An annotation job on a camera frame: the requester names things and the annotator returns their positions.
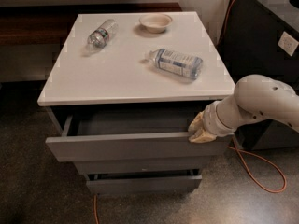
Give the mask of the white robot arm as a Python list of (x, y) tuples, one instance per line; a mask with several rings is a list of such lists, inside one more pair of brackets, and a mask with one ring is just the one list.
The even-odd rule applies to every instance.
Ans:
[(242, 77), (232, 95), (199, 112), (188, 131), (192, 143), (232, 135), (239, 127), (272, 119), (299, 132), (299, 95), (278, 80), (262, 75)]

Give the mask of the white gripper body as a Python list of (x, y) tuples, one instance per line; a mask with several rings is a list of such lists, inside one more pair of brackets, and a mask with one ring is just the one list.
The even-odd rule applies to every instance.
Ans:
[(217, 113), (217, 105), (219, 101), (215, 101), (208, 105), (203, 114), (203, 124), (205, 130), (216, 137), (225, 137), (227, 135), (232, 135), (234, 130), (225, 126)]

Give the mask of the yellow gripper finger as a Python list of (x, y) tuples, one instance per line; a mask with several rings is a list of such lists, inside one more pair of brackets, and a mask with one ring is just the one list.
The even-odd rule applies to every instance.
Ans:
[(190, 133), (196, 133), (199, 131), (203, 131), (204, 128), (204, 123), (203, 123), (203, 115), (204, 112), (199, 112), (196, 117), (193, 119), (192, 123), (189, 125), (188, 131)]
[(214, 134), (206, 131), (198, 131), (189, 138), (189, 141), (192, 143), (208, 143), (214, 141), (215, 139), (216, 135)]

